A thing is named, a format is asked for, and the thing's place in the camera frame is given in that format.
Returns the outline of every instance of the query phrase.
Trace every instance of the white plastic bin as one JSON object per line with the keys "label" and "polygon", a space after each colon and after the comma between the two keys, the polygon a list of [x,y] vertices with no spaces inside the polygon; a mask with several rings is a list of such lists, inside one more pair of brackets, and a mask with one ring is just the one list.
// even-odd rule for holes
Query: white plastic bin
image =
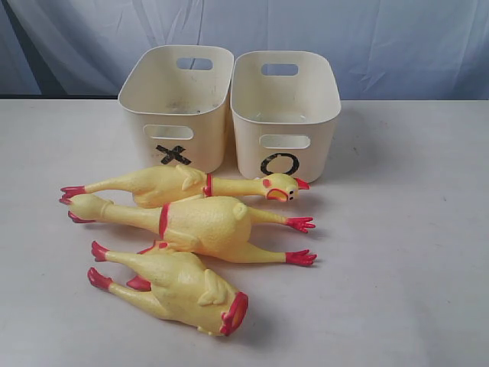
{"label": "white plastic bin", "polygon": [[234,57],[220,47],[168,45],[145,53],[118,101],[147,165],[221,165]]}
{"label": "white plastic bin", "polygon": [[302,51],[240,56],[231,108],[238,168],[246,178],[321,176],[341,103],[329,62]]}

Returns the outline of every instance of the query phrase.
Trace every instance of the rubber toy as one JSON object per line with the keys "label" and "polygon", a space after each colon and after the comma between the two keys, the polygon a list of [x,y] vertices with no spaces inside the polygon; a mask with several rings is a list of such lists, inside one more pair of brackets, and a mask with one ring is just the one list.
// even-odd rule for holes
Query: rubber toy
{"label": "rubber toy", "polygon": [[94,241],[96,261],[127,265],[147,279],[149,286],[145,291],[133,291],[95,268],[89,269],[90,283],[159,319],[180,321],[212,336],[228,336],[239,328],[248,296],[206,268],[196,255],[162,247],[131,254],[110,251]]}
{"label": "rubber toy", "polygon": [[111,222],[135,226],[160,235],[168,248],[210,255],[230,262],[285,262],[312,265],[316,255],[270,252],[248,242],[254,223],[277,223],[307,232],[313,218],[286,218],[251,208],[231,196],[187,198],[161,208],[119,206],[93,194],[65,199],[69,217],[77,223]]}
{"label": "rubber toy", "polygon": [[124,176],[86,186],[64,187],[63,199],[102,190],[123,190],[133,194],[143,208],[158,208],[165,203],[203,193],[205,196],[262,195],[270,200],[286,202],[297,197],[309,185],[286,174],[271,174],[256,180],[229,180],[212,177],[184,164],[145,168]]}

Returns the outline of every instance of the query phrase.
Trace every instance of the black x marking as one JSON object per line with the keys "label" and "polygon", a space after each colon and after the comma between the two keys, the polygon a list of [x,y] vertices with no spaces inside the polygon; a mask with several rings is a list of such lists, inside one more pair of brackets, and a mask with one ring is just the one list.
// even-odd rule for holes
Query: black x marking
{"label": "black x marking", "polygon": [[177,145],[175,148],[173,148],[172,150],[170,149],[166,149],[165,147],[161,146],[161,145],[158,145],[156,147],[156,149],[158,151],[161,151],[162,153],[166,153],[167,155],[161,160],[161,163],[163,164],[169,164],[173,159],[176,159],[177,161],[179,161],[180,163],[183,163],[185,165],[188,165],[188,164],[191,164],[192,161],[190,159],[187,159],[185,158],[184,156],[182,156],[180,153],[182,153],[183,151],[185,151],[185,148],[184,147],[181,147],[179,145]]}

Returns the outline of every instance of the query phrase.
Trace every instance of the white table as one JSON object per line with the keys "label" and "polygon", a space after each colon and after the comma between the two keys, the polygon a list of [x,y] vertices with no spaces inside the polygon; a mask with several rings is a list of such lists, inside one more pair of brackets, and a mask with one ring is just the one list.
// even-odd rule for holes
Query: white table
{"label": "white table", "polygon": [[[252,242],[310,248],[317,266],[206,259],[250,297],[229,338],[154,319],[86,278],[93,239],[136,252],[153,238],[75,225],[57,202],[60,187],[141,168],[120,113],[113,100],[0,100],[1,366],[489,365],[489,102],[343,102],[311,191],[247,200],[315,216],[309,235],[260,226]],[[231,153],[217,174],[234,165]]]}

